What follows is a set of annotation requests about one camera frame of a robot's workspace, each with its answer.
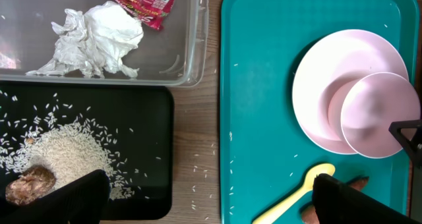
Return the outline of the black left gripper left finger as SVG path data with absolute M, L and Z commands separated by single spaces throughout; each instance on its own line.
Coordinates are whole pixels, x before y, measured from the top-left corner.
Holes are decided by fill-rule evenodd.
M 1 222 L 99 223 L 108 200 L 109 178 L 98 169 L 27 206 L 1 200 Z

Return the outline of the pink round plate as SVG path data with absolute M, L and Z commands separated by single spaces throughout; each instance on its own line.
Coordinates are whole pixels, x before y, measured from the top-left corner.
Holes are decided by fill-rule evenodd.
M 378 34 L 340 30 L 317 41 L 303 56 L 292 87 L 293 110 L 306 136 L 329 152 L 355 154 L 328 122 L 329 104 L 343 85 L 376 72 L 409 78 L 401 55 Z

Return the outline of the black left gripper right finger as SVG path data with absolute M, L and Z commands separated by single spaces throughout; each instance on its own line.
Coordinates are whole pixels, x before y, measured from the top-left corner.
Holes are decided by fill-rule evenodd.
M 327 174 L 315 178 L 312 201 L 320 224 L 419 224 Z

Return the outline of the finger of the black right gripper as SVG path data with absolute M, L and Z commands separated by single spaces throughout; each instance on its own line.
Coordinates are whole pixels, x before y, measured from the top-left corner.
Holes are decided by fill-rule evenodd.
M 404 130 L 411 128 L 415 129 L 415 134 L 407 138 Z M 413 166 L 421 168 L 421 119 L 392 122 L 388 130 L 407 153 Z

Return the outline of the white tissue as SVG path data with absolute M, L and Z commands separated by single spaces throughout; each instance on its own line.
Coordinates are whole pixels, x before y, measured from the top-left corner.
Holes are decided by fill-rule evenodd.
M 78 70 L 85 78 L 104 78 L 104 72 L 138 76 L 138 69 L 124 65 L 122 58 L 138 48 L 144 36 L 141 20 L 113 1 L 85 13 L 74 9 L 65 13 L 64 25 L 51 23 L 59 36 L 52 59 L 26 75 L 65 76 Z

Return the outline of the brown shiitake mushroom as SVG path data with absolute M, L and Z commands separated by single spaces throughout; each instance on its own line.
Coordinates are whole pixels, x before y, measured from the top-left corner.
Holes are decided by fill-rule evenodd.
M 25 206 L 45 196 L 55 185 L 55 175 L 42 165 L 27 169 L 5 189 L 6 201 L 17 206 Z

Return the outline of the pink bowl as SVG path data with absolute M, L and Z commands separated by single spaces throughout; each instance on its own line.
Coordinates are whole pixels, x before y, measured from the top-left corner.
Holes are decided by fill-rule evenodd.
M 417 120 L 421 104 L 402 76 L 378 72 L 342 86 L 328 107 L 328 121 L 342 142 L 372 158 L 390 157 L 402 146 L 389 132 L 391 123 Z

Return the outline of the red snack wrapper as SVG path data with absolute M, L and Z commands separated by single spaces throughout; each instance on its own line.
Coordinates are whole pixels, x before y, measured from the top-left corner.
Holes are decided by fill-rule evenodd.
M 147 26 L 155 30 L 161 30 L 164 18 L 171 12 L 175 0 L 115 1 Z

